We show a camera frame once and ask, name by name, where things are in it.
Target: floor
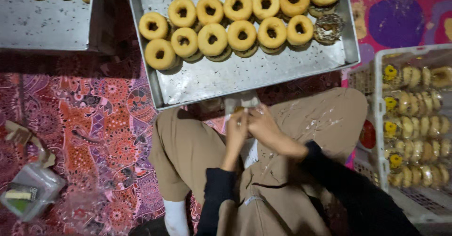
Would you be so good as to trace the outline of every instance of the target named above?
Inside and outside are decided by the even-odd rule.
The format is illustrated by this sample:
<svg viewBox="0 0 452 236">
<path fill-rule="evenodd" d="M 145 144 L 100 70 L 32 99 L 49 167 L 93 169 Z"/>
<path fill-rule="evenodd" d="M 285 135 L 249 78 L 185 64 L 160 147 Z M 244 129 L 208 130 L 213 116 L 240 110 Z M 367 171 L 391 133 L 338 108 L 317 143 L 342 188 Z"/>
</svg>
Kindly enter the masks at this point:
<svg viewBox="0 0 452 236">
<path fill-rule="evenodd" d="M 0 53 L 0 192 L 36 148 L 3 141 L 5 120 L 18 122 L 56 154 L 53 169 L 68 181 L 62 198 L 33 223 L 17 221 L 0 207 L 0 232 L 52 235 L 79 232 L 126 234 L 131 227 L 163 216 L 157 179 L 148 162 L 157 112 L 150 97 L 128 0 L 116 0 L 117 55 L 29 56 Z M 387 48 L 452 40 L 452 0 L 352 0 L 364 67 Z M 326 73 L 258 89 L 274 104 L 337 86 L 346 74 Z M 219 132 L 220 113 L 186 109 Z M 189 198 L 191 225 L 200 207 Z"/>
</svg>

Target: person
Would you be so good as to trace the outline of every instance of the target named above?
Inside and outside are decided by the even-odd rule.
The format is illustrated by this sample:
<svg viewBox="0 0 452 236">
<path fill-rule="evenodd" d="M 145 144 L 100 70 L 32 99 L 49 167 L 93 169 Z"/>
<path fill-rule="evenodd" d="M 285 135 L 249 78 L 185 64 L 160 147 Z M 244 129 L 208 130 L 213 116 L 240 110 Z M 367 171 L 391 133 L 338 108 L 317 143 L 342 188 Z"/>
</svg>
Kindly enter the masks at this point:
<svg viewBox="0 0 452 236">
<path fill-rule="evenodd" d="M 331 89 L 232 115 L 225 144 L 188 112 L 162 112 L 149 159 L 168 233 L 189 234 L 184 200 L 191 190 L 202 206 L 200 236 L 331 235 L 315 205 L 326 188 L 347 209 L 350 234 L 420 235 L 389 195 L 337 162 L 356 146 L 366 114 L 362 93 Z M 248 133 L 258 141 L 258 161 L 238 170 Z"/>
</svg>

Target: black sleeve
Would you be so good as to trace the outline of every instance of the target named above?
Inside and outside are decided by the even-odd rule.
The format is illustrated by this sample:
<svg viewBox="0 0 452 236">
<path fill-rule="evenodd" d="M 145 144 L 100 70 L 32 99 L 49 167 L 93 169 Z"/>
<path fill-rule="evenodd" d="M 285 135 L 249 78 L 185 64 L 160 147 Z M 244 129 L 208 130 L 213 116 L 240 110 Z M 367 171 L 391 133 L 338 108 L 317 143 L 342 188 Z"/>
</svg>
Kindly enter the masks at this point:
<svg viewBox="0 0 452 236">
<path fill-rule="evenodd" d="M 220 205 L 225 200 L 234 200 L 235 172 L 208 168 L 206 176 L 205 201 L 201 210 L 197 236 L 217 235 Z"/>
<path fill-rule="evenodd" d="M 314 141 L 299 164 L 338 198 L 348 213 L 351 235 L 420 235 L 402 209 L 368 178 L 327 158 Z"/>
</svg>

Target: woman's left hand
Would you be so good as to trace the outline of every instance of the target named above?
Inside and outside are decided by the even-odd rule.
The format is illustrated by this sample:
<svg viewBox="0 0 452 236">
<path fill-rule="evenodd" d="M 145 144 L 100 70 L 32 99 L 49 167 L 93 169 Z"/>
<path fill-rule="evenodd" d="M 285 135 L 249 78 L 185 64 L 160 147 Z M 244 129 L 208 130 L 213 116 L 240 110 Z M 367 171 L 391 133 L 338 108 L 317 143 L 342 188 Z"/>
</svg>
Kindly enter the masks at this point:
<svg viewBox="0 0 452 236">
<path fill-rule="evenodd" d="M 248 136 L 248 109 L 231 115 L 226 124 L 226 155 L 222 170 L 233 171 L 240 150 Z"/>
</svg>

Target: clothing tag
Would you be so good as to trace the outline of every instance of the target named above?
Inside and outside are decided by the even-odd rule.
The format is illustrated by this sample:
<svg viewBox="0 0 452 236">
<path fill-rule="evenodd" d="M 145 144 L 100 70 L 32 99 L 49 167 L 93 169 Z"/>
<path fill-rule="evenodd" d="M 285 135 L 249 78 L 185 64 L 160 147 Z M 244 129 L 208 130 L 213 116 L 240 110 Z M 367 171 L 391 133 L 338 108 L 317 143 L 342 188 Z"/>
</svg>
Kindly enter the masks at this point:
<svg viewBox="0 0 452 236">
<path fill-rule="evenodd" d="M 253 195 L 250 198 L 248 198 L 248 200 L 245 201 L 245 205 L 248 206 L 248 204 L 252 201 L 252 200 L 262 200 L 261 197 L 257 196 L 257 195 Z"/>
</svg>

